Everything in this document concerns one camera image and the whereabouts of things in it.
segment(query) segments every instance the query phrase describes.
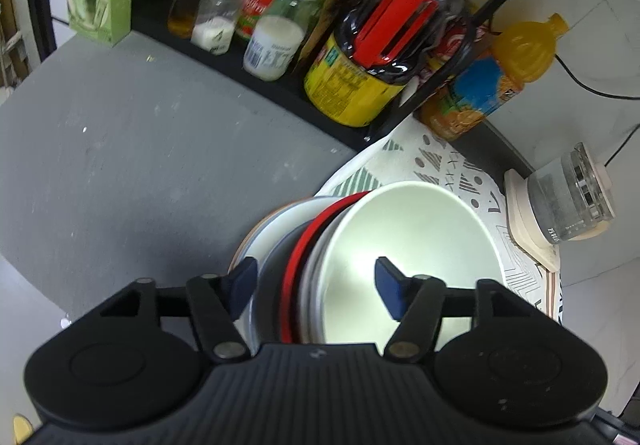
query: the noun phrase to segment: red bowl rim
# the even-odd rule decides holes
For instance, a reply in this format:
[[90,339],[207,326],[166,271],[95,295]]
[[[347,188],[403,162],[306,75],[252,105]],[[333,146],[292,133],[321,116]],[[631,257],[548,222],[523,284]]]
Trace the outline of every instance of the red bowl rim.
[[299,340],[299,335],[294,335],[294,333],[298,332],[298,329],[297,323],[294,320],[296,310],[293,304],[296,301],[298,284],[300,283],[300,274],[298,272],[302,270],[305,265],[311,249],[318,241],[320,234],[322,234],[324,229],[340,212],[347,208],[347,206],[353,205],[353,203],[368,193],[369,190],[357,192],[328,206],[318,214],[316,219],[311,222],[300,236],[295,248],[291,252],[287,269],[282,278],[282,287],[280,290],[280,340],[282,342],[292,344],[294,342],[294,336],[297,341]]

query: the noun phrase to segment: stack of bowls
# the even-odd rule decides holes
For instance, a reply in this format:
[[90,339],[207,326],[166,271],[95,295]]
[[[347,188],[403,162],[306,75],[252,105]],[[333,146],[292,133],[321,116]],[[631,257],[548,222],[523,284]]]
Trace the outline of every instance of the stack of bowls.
[[[449,287],[504,283],[494,242],[469,206],[441,187],[398,182],[291,203],[259,222],[230,266],[258,262],[254,297],[236,325],[254,352],[273,341],[366,342],[382,351],[398,326],[374,284],[382,256],[407,276],[431,275]],[[444,319],[438,347],[469,325]]]

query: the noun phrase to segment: spice rack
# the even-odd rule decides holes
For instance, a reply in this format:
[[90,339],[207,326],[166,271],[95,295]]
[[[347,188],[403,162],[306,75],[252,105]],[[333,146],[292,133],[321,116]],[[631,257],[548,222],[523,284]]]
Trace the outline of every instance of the spice rack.
[[[393,101],[369,126],[352,128],[340,125],[319,112],[306,97],[303,89],[304,73],[287,73],[275,82],[264,82],[246,73],[242,68],[242,56],[246,44],[234,38],[228,53],[214,56],[188,40],[172,36],[166,28],[166,18],[171,0],[133,0],[131,27],[149,37],[223,73],[223,75],[260,93],[275,104],[315,125],[355,150],[390,133],[408,117],[451,75],[460,73],[470,62],[468,57],[474,42],[476,26],[485,22],[507,0],[488,0],[471,15],[463,14],[466,34],[457,52],[404,104]],[[485,170],[514,168],[521,175],[528,175],[530,167],[512,146],[487,123],[476,126],[453,143],[465,157],[480,164]],[[500,172],[496,173],[500,183]]]

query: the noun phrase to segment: screw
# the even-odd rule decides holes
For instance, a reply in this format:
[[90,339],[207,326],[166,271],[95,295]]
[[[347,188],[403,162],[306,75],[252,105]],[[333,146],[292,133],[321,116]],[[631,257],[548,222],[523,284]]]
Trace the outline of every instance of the screw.
[[222,342],[213,348],[215,355],[223,360],[241,357],[244,351],[245,347],[238,342]]
[[389,346],[389,353],[396,359],[410,359],[420,353],[420,348],[412,342],[394,342]]

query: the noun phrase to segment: black metal rack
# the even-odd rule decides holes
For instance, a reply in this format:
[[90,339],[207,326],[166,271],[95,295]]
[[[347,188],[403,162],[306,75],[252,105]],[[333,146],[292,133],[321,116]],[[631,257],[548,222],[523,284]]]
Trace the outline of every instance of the black metal rack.
[[[355,150],[361,150],[390,133],[404,118],[420,107],[450,76],[457,75],[471,62],[471,57],[468,55],[474,42],[476,27],[491,17],[505,1],[488,0],[475,14],[471,15],[465,12],[463,14],[463,21],[466,25],[465,37],[451,59],[436,71],[404,104],[398,105],[398,101],[394,101],[368,127],[361,128],[340,125],[319,112],[306,97],[302,85],[302,73],[287,73],[276,82],[263,82],[246,73],[242,69],[242,54],[245,46],[241,41],[234,40],[231,49],[225,55],[214,56],[191,44],[188,40],[172,36],[166,28],[170,0],[134,0],[132,6],[132,29],[140,31],[218,70],[229,78],[259,92],[264,97],[293,112],[346,145]],[[505,143],[487,126],[483,127],[483,132],[488,136],[488,141],[485,141],[485,144]],[[471,147],[471,152],[474,152],[472,146],[476,144],[476,138],[477,136],[466,134],[453,145],[456,148],[460,147],[459,150],[466,155],[469,152],[469,147]],[[528,166],[519,156],[511,162],[510,167],[519,167],[525,174],[529,173],[527,171]]]

